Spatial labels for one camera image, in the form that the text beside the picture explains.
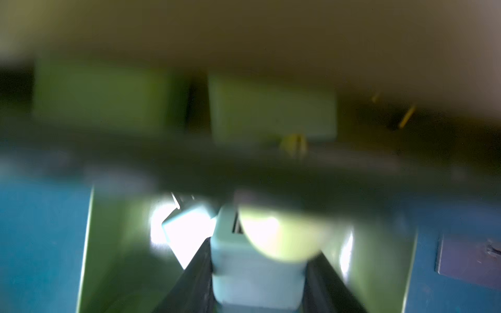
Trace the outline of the green drawer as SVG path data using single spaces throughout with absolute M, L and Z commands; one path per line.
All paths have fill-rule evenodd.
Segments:
M 142 138 L 45 125 L 28 116 L 34 70 L 1 68 L 1 165 L 17 175 L 80 181 L 117 194 L 194 193 L 341 220 L 389 220 L 460 236 L 500 237 L 500 134 L 483 132 L 477 159 L 452 161 L 452 141 L 475 125 L 419 114 L 391 131 L 402 108 L 356 104 L 345 124 L 381 143 L 322 143 L 304 161 L 265 146 L 217 147 L 188 136 Z
M 144 312 L 173 288 L 184 269 L 162 223 L 177 208 L 169 194 L 92 194 L 81 312 Z M 338 224 L 322 253 L 367 311 L 403 312 L 415 241 L 383 224 Z

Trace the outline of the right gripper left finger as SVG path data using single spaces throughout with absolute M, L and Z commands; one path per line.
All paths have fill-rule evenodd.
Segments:
M 154 313 L 211 313 L 215 311 L 210 239 L 204 240 L 194 258 Z

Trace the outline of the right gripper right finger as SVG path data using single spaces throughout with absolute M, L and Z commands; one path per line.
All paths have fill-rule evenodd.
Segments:
M 309 261 L 305 271 L 303 312 L 366 313 L 323 254 Z

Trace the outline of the green plug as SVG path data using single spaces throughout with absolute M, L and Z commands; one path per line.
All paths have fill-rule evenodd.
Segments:
M 162 223 L 166 242 L 186 269 L 203 242 L 214 233 L 217 213 L 207 203 L 190 203 L 173 210 Z
M 259 253 L 243 234 L 234 207 L 221 207 L 210 246 L 215 312 L 301 311 L 306 263 Z

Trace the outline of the yellow-green drawer cabinet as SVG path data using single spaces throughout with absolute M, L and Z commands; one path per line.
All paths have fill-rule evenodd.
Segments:
M 500 119 L 499 1 L 2 1 L 29 50 L 344 90 Z

